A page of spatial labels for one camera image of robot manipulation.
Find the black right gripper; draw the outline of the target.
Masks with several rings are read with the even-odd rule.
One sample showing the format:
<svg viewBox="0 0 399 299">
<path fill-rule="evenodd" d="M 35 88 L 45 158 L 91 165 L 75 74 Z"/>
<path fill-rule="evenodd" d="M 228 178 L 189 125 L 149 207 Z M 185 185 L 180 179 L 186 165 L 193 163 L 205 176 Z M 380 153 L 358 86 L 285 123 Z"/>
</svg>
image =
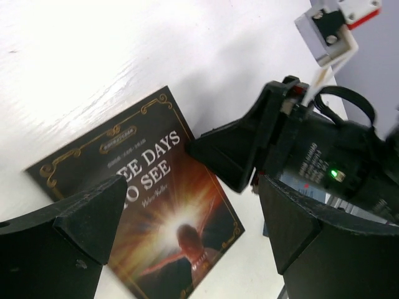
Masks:
<svg viewBox="0 0 399 299">
<path fill-rule="evenodd" d="M 274 177 L 289 174 L 369 213 L 398 223 L 398 141 L 372 126 L 327 118 L 299 107 L 281 113 L 295 76 L 265 84 L 243 117 L 187 142 L 186 152 L 234 192 L 249 184 L 260 150 L 273 131 Z"/>
</svg>

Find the Three Days to See book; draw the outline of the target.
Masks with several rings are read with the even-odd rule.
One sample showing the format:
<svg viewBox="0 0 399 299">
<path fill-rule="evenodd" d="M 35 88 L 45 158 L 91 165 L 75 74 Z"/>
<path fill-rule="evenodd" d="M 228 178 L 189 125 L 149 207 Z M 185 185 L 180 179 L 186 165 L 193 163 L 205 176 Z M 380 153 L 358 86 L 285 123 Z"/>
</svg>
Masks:
<svg viewBox="0 0 399 299">
<path fill-rule="evenodd" d="M 244 227 L 163 87 L 28 167 L 53 201 L 115 174 L 127 182 L 108 266 L 137 298 L 188 298 Z"/>
</svg>

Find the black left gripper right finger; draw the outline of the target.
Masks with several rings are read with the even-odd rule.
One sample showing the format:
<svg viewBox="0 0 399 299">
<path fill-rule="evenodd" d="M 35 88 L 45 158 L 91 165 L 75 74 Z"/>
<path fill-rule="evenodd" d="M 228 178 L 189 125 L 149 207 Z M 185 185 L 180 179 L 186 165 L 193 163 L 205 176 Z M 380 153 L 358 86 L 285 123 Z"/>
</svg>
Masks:
<svg viewBox="0 0 399 299">
<path fill-rule="evenodd" d="M 398 298 L 398 227 L 311 199 L 268 176 L 259 198 L 289 298 Z"/>
</svg>

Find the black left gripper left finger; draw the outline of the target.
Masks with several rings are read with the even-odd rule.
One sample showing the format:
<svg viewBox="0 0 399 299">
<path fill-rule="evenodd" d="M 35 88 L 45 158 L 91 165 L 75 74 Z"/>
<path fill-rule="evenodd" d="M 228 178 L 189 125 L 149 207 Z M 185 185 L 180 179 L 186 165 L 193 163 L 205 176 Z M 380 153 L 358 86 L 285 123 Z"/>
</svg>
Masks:
<svg viewBox="0 0 399 299">
<path fill-rule="evenodd" d="M 93 298 L 123 212 L 114 175 L 1 223 L 1 298 Z"/>
</svg>

